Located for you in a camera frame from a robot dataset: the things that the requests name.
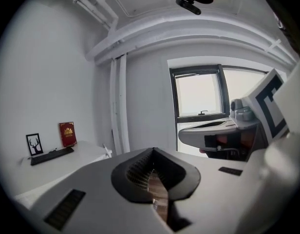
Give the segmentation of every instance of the desk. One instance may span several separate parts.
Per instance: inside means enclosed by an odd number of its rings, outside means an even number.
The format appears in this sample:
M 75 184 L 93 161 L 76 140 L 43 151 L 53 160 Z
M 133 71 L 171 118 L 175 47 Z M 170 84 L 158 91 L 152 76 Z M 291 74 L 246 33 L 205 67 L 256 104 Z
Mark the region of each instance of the desk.
M 31 160 L 24 158 L 21 164 L 6 171 L 8 181 L 5 186 L 9 194 L 18 202 L 30 208 L 49 188 L 79 168 L 108 158 L 105 149 L 86 141 L 79 141 L 73 153 L 31 166 Z

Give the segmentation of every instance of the camera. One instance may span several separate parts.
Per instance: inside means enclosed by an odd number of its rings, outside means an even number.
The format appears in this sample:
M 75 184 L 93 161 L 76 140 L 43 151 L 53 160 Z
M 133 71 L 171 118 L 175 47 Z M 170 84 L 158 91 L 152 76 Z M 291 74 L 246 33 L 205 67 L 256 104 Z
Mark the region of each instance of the camera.
M 201 10 L 194 6 L 194 0 L 176 0 L 176 3 L 196 15 L 201 14 Z

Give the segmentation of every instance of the black keyboard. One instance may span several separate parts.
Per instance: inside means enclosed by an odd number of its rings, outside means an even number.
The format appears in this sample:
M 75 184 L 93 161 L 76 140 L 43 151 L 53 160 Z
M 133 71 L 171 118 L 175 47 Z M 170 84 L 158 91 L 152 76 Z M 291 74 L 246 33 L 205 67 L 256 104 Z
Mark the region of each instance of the black keyboard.
M 63 156 L 63 155 L 66 155 L 66 154 L 69 154 L 72 152 L 74 152 L 74 150 L 71 147 L 67 147 L 65 149 L 61 149 L 58 151 L 49 152 L 45 155 L 33 157 L 33 158 L 31 158 L 31 165 L 34 166 L 34 165 L 46 162 L 46 161 L 54 159 L 54 158 L 58 158 L 60 156 Z

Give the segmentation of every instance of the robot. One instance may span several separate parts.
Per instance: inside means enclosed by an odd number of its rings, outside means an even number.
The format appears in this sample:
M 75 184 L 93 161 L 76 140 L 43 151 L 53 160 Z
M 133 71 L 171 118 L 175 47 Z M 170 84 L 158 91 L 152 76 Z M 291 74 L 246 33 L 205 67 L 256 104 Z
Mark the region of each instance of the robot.
M 208 152 L 241 151 L 230 147 L 230 137 L 220 150 L 221 138 L 205 137 L 253 129 L 244 160 L 151 147 L 89 164 L 42 195 L 31 211 L 19 210 L 47 233 L 263 233 L 300 186 L 300 119 L 292 116 L 300 114 L 300 95 L 292 96 L 300 87 L 300 63 L 286 83 L 281 86 L 279 80 L 271 71 L 248 95 L 232 102 L 230 118 L 179 135 Z M 155 212 L 147 191 L 153 169 L 168 192 L 167 222 Z

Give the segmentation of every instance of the white wall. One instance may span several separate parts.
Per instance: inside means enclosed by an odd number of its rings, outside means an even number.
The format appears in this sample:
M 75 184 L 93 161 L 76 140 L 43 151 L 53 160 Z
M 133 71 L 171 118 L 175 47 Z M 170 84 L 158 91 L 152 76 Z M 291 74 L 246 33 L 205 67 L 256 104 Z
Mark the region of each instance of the white wall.
M 98 143 L 93 62 L 84 58 L 106 34 L 71 0 L 28 0 L 0 43 L 0 159 L 29 155 L 27 134 L 44 151 L 61 146 L 59 122 L 74 121 L 77 140 Z
M 168 60 L 174 66 L 222 64 L 270 70 L 281 67 L 263 51 L 224 40 L 187 40 L 149 47 L 128 55 L 127 115 L 131 150 L 175 150 L 176 134 Z

